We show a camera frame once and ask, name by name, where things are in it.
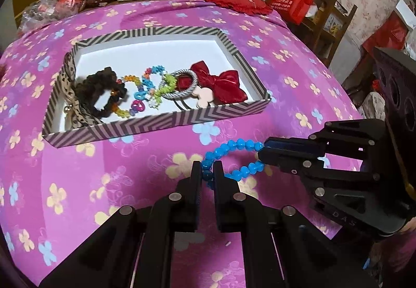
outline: gray braided hair tie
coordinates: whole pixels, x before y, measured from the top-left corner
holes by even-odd
[[[162,97],[165,99],[174,100],[174,99],[188,97],[189,95],[191,95],[192,91],[194,91],[194,89],[198,85],[198,76],[196,75],[194,71],[190,69],[177,70],[177,71],[170,73],[170,75],[174,76],[175,78],[178,78],[179,76],[182,76],[182,75],[188,75],[192,78],[192,84],[186,90],[174,91],[172,93],[166,93],[162,95]],[[162,80],[159,88],[162,88],[165,85],[166,85],[165,80]]]

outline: red bow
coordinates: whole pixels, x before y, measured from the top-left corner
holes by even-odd
[[[218,103],[232,104],[247,100],[247,95],[240,89],[237,71],[224,71],[219,76],[213,76],[209,74],[209,69],[203,60],[193,64],[191,70],[198,76],[199,86],[211,89],[214,92],[214,99]],[[177,89],[187,89],[191,83],[192,79],[190,77],[181,76],[178,78]]]

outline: red shopping bag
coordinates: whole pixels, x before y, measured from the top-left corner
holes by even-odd
[[[270,6],[287,22],[299,25],[313,0],[271,0]]]

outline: brown scrunchie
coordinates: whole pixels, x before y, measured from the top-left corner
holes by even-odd
[[[94,105],[106,89],[111,90],[111,96],[104,108],[97,110]],[[127,94],[124,83],[117,83],[117,75],[111,67],[106,67],[95,75],[89,75],[82,83],[76,85],[74,91],[80,104],[96,118],[109,117],[113,105]]]

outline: blue bead bracelet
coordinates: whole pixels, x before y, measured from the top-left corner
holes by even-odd
[[[238,150],[255,151],[258,152],[264,147],[262,142],[254,142],[251,139],[245,141],[244,139],[238,139],[237,141],[230,140],[228,143],[221,144],[216,148],[214,152],[205,153],[205,159],[201,161],[202,165],[202,179],[208,182],[208,186],[213,189],[213,173],[211,167],[215,160],[221,159],[221,157],[228,154],[228,152]],[[240,169],[236,169],[231,173],[226,173],[224,176],[227,178],[240,181],[242,178],[247,178],[250,174],[255,175],[257,172],[264,170],[264,164],[261,161],[250,162],[248,166],[243,166]]]

